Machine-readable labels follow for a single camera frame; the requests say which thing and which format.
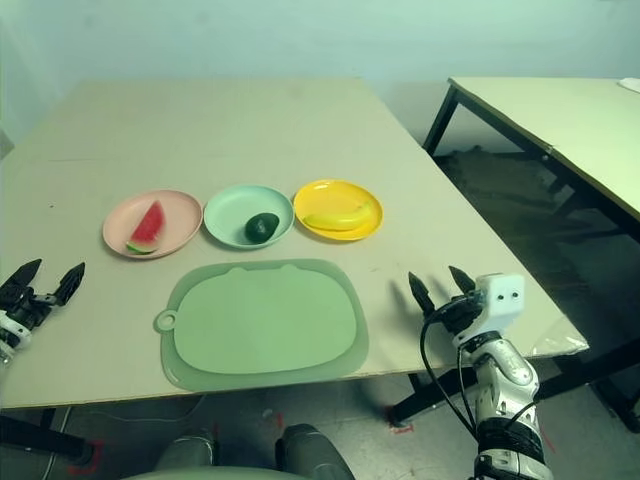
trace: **light blue plate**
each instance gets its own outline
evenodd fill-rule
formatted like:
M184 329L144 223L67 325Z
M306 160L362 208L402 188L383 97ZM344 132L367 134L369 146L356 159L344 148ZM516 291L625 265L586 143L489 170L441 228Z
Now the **light blue plate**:
M280 223L273 236L264 243L252 243L244 234L249 219L259 213L273 213ZM271 245L293 226L293 205L277 190L261 185L229 187L207 203L204 224L207 230L226 245L251 250Z

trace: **watermelon rind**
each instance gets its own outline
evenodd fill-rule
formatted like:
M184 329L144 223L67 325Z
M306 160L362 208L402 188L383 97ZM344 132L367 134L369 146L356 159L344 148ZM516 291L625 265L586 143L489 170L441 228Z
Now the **watermelon rind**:
M140 245L131 241L127 242L127 249L137 255L149 255L158 249L157 245Z

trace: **floor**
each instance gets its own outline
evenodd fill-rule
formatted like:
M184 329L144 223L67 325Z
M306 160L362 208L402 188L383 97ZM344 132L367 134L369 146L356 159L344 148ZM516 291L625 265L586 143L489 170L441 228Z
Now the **floor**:
M594 352L637 336L640 248L622 236L576 241L574 234L606 228L606 219L581 210L550 220L568 193L548 194L546 186L553 178L520 160L476 149L445 159L443 168L589 338ZM550 360L535 366L543 377L556 371ZM639 378L631 370L617 382L635 391ZM66 431L102 442L100 463L91 474L72 475L58 459L48 479L115 480L148 471L162 449L192 427L214 432L222 445L222 464L269 468L283 428L300 422L325 433L357 478L468 478L475 444L446 407L414 417L405 429L386 422L384 408L411 391L405 376L386 376L77 407ZM556 479L640 478L640 435L629 433L589 387L547 400L539 412L546 458ZM39 414L10 413L34 421ZM55 426L64 415L65 409L59 409ZM46 455L0 448L0 479L40 480L48 460Z

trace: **black metal table frame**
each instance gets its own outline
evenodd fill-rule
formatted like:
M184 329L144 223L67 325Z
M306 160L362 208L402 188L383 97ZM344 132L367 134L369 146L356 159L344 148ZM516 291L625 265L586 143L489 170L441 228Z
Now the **black metal table frame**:
M82 438L52 430L54 414L55 408L44 409L40 425L0 415L0 445L55 453L74 465L89 463L93 445Z
M627 212L606 194L598 190L578 173L567 167L560 156L550 146L541 146L524 133L502 120L498 115L472 96L451 85L438 111L431 130L423 144L423 148L431 156L436 151L453 113L458 105L463 105L477 117L484 120L496 131L504 135L525 152L543 162L558 181L569 185L578 195L589 198L591 204L616 223L625 233L640 242L640 221ZM555 395L573 390L585 384L593 384L599 395L618 414L631 431L640 432L640 421L633 414L632 402L637 399L626 398L609 380L608 377L626 368L640 364L640 339L628 342L598 358L581 362L575 357L561 357L556 360L562 373L540 385L537 399L544 400ZM463 369L465 385L475 383L475 375L470 368ZM390 409L390 419L396 425L402 425L409 417L435 406L443 401L442 394L436 385L422 386L415 375L410 376L415 393ZM440 378L447 394L459 391L457 372L450 370Z

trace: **black cable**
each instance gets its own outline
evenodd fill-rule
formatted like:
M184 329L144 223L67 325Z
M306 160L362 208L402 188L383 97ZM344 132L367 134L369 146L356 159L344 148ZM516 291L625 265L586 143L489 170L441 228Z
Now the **black cable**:
M467 392L464 391L464 380L462 379L462 348L458 347L458 384L460 385L460 395L462 396L462 401L464 402L464 408L467 411L467 415L469 416L469 423L471 424L471 428L473 428L474 432L478 431L476 426L476 420L473 418L473 413L471 412L471 407L469 406L469 399L467 398Z
M509 430L509 429L513 426L513 424L514 424L514 423L516 423L516 422L518 421L518 419L522 416L522 414L523 414L524 412L526 412L527 410L529 410L531 407L533 407L533 406L534 406L534 405L536 405L537 403L538 403L538 402L535 402L535 401L534 401L534 402L527 403L524 407L522 407L522 408L518 411L518 413L516 413L513 417L511 417L511 420L509 420L509 421L507 422L507 424L504 426L504 429L505 429L505 430Z
M440 390L440 393L442 393L442 396L444 397L445 401L449 404L449 407L451 407L451 410L453 410L453 413L455 413L456 417L458 417L458 420L460 420L460 422L462 422L462 424L469 431L471 436L473 438L476 438L475 430L471 427L471 425L469 424L467 419L464 418L464 415L462 415L462 412L458 409L458 407L456 407L453 404L453 402L449 398L449 395L447 395L447 392L445 391L445 389L440 384L440 381L438 380L438 377L436 377L436 374L433 372L433 369L431 368L431 365L429 364L429 359L427 358L427 352L426 352L426 347L425 347L425 343L426 343L426 339L427 339L427 331L429 330L429 327L434 322L434 320L437 317L439 317L440 315L444 315L449 309L453 308L454 306L459 305L461 303L466 303L468 301L475 301L475 299L472 299L471 297L466 297L466 296L465 297L456 298L455 300L451 301L450 303L447 303L446 305L443 305L442 307L438 308L435 312L433 312L431 315L429 315L426 318L426 320L424 322L424 325L422 327L422 331L420 332L420 355L422 356L422 361L424 362L424 366L427 369L427 373L431 377L431 380L433 381L433 383Z

